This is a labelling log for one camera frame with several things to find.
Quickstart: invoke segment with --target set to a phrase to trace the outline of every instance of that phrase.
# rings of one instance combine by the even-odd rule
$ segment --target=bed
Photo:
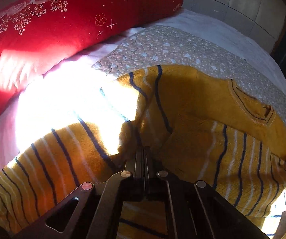
[[[272,105],[286,126],[286,80],[270,55],[225,23],[180,9],[88,47],[36,77],[0,115],[0,171],[51,129],[73,123],[70,113],[84,111],[93,85],[156,64],[189,65],[234,79],[250,96]],[[284,200],[277,201],[262,230],[274,238],[286,232]]]

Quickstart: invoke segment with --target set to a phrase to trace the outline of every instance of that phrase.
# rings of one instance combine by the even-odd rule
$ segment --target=pillowcase
[[[135,25],[168,17],[183,0],[19,0],[0,12],[0,114],[61,60]]]

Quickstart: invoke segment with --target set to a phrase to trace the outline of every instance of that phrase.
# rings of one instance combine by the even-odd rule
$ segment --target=knit sweater
[[[0,171],[0,226],[17,233],[86,181],[106,181],[137,144],[180,179],[202,179],[257,226],[286,189],[286,128],[233,80],[188,66],[131,72],[89,91],[71,124]],[[159,202],[125,203],[119,238],[162,238]]]

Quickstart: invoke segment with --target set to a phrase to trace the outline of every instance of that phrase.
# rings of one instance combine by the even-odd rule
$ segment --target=white bed sheet
[[[227,24],[182,9],[175,16],[144,28],[154,25],[178,28],[246,59],[286,95],[286,80],[275,61],[256,42]],[[82,93],[104,81],[99,75],[102,73],[93,71],[90,66],[116,49],[126,37],[144,28],[131,28],[63,60],[14,99],[0,116],[0,170],[32,142],[51,132],[51,128],[70,124],[69,112],[86,105],[86,102],[79,103],[77,98],[84,100],[86,96]]]

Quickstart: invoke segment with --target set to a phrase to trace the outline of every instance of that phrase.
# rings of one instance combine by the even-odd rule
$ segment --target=yellow sweater
[[[155,66],[104,83],[89,98],[86,109],[71,112],[71,125],[53,129],[0,172],[6,230],[19,232],[85,181],[106,181],[138,143],[179,178],[205,180],[257,226],[286,188],[286,128],[233,80]],[[162,204],[124,204],[119,238],[147,234],[166,234]]]

